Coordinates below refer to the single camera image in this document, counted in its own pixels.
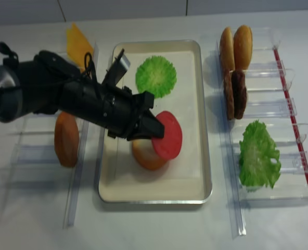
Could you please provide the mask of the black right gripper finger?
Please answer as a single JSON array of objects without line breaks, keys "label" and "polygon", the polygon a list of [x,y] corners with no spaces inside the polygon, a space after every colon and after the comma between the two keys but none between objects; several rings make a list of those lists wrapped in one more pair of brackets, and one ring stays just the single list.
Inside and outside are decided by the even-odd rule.
[{"label": "black right gripper finger", "polygon": [[140,139],[151,139],[155,137],[156,137],[156,134],[152,132],[135,131],[129,134],[129,141],[140,140]]}]

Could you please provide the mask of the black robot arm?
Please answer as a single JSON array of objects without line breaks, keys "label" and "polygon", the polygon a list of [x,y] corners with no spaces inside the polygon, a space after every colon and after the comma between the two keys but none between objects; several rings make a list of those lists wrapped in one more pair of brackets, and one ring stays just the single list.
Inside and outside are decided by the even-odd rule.
[{"label": "black robot arm", "polygon": [[61,110],[108,130],[111,138],[163,138],[164,125],[152,114],[154,95],[133,94],[117,87],[130,62],[119,53],[102,83],[96,78],[90,53],[80,71],[58,54],[40,51],[32,61],[20,62],[16,52],[0,42],[0,122],[27,114],[53,115]]}]

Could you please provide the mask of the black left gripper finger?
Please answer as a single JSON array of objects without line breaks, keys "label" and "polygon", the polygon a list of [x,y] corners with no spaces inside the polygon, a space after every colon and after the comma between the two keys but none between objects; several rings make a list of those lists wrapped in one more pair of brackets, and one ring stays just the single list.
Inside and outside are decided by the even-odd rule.
[{"label": "black left gripper finger", "polygon": [[164,125],[152,114],[150,110],[146,110],[140,119],[140,131],[152,132],[156,137],[162,139],[164,137]]}]

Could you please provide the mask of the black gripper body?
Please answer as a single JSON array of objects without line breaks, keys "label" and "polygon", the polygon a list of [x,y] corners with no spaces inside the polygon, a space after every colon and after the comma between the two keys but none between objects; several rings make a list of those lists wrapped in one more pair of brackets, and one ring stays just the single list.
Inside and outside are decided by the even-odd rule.
[{"label": "black gripper body", "polygon": [[100,85],[99,93],[103,127],[108,130],[108,136],[129,141],[131,132],[140,132],[140,119],[144,111],[153,108],[154,95],[147,91],[133,94],[127,87],[120,89],[108,85]]}]

